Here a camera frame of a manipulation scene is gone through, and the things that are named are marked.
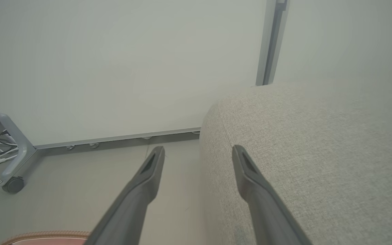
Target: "caster wheel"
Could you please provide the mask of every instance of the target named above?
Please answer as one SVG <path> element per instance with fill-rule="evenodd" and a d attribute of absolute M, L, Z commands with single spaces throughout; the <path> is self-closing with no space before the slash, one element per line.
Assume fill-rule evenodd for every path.
<path fill-rule="evenodd" d="M 5 185 L 3 185 L 3 190 L 10 194 L 16 194 L 23 188 L 23 178 L 22 177 L 11 177 Z"/>
<path fill-rule="evenodd" d="M 99 146 L 99 143 L 91 143 L 90 145 L 90 149 L 95 149 Z"/>

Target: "black caster wheel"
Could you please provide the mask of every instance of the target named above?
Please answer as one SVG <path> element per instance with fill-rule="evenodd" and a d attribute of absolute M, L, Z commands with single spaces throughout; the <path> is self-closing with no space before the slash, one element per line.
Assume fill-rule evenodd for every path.
<path fill-rule="evenodd" d="M 11 177 L 5 185 L 3 185 L 3 190 L 10 194 L 16 194 L 23 188 L 23 178 L 22 177 Z"/>

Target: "sofa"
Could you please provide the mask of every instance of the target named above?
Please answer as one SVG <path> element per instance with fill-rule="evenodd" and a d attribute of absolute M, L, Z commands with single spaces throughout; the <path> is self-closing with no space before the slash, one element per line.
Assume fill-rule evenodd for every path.
<path fill-rule="evenodd" d="M 255 244 L 235 144 L 314 245 L 392 244 L 392 75 L 274 82 L 214 104 L 200 134 L 213 245 Z"/>

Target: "gray floor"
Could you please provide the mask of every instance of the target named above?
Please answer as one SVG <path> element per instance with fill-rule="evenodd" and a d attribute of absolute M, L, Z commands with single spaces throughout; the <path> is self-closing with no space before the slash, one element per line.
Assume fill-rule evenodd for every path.
<path fill-rule="evenodd" d="M 199 140 L 191 133 L 45 152 L 15 195 L 0 189 L 0 243 L 33 231 L 91 231 L 155 146 L 165 147 L 157 198 L 148 206 L 141 245 L 205 244 L 199 204 Z M 0 164 L 0 173 L 8 163 Z"/>

